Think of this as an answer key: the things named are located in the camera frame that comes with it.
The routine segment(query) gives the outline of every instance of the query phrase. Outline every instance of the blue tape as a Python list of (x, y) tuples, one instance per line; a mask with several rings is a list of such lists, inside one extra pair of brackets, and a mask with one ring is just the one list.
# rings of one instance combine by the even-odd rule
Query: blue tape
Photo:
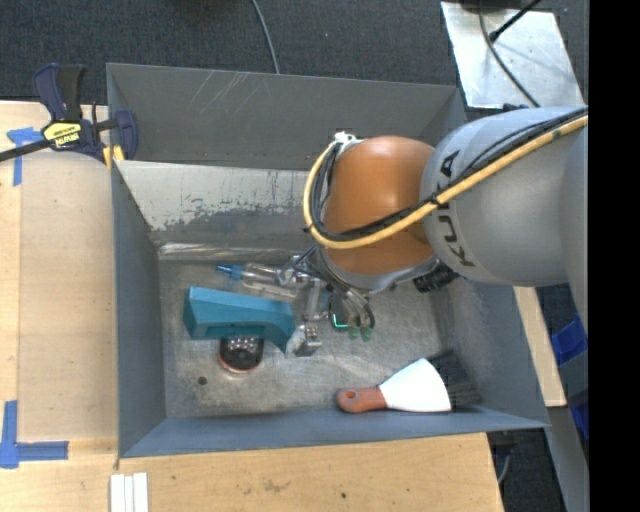
[[(16, 146), (22, 146), (23, 144), (30, 144), (31, 142), (38, 142), (43, 139), (42, 134), (38, 130), (33, 128), (19, 128), (17, 130), (9, 130), (7, 137)], [(22, 183), (22, 157), (16, 157), (13, 163), (13, 186), (16, 187)]]
[(0, 468), (16, 469), (21, 462), (69, 458), (68, 441), (18, 443), (17, 425), (18, 402), (16, 400), (6, 402), (2, 422), (2, 441), (0, 441)]

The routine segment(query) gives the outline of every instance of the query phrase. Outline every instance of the brown wooden handle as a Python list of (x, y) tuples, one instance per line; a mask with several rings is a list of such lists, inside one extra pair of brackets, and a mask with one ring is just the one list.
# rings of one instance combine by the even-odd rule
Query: brown wooden handle
[(387, 402), (379, 387), (340, 389), (336, 394), (336, 401), (340, 409), (351, 413), (387, 408)]

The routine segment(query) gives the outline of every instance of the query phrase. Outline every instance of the teal plastic object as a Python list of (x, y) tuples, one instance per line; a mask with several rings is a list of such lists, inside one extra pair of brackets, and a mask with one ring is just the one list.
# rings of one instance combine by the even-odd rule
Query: teal plastic object
[(193, 339), (255, 336), (282, 352), (296, 328), (288, 302), (196, 286), (187, 292), (183, 321)]

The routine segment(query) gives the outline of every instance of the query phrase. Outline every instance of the wooden board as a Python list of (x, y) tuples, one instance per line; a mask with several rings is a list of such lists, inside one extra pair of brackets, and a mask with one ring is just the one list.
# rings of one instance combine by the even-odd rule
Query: wooden board
[(531, 357), (536, 366), (544, 403), (547, 407), (564, 407), (567, 405), (567, 397), (536, 290), (522, 287), (515, 287), (513, 290), (531, 348)]
[[(0, 114), (4, 132), (47, 119), (38, 104)], [(0, 167), (0, 400), (18, 397), (22, 439), (71, 442), (68, 460), (0, 469), (0, 511), (108, 510), (111, 474), (137, 472), (154, 512), (504, 510), (482, 433), (118, 461), (107, 171), (49, 150), (26, 164), (29, 188)]]
[(108, 510), (110, 475), (138, 472), (148, 475), (152, 512), (504, 510), (483, 434), (119, 464), (114, 449), (76, 442), (69, 461), (0, 473), (0, 511)]

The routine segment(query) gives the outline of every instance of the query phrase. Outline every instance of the bin floor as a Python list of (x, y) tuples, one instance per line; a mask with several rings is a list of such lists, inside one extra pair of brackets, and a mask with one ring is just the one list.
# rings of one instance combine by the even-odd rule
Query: bin floor
[[(251, 373), (234, 375), (217, 361), (218, 340), (193, 340), (183, 321), (184, 298), (191, 286), (257, 295), (220, 275), (216, 262), (161, 261), (160, 285), (164, 372), (169, 417), (256, 414), (294, 408), (334, 406), (337, 389), (374, 386), (420, 357), (444, 347), (432, 296), (411, 282), (371, 298), (376, 327), (370, 341), (349, 339), (328, 320), (318, 323), (323, 345), (310, 357), (283, 354), (265, 343), (262, 363)], [(291, 302), (302, 324), (306, 295)]]

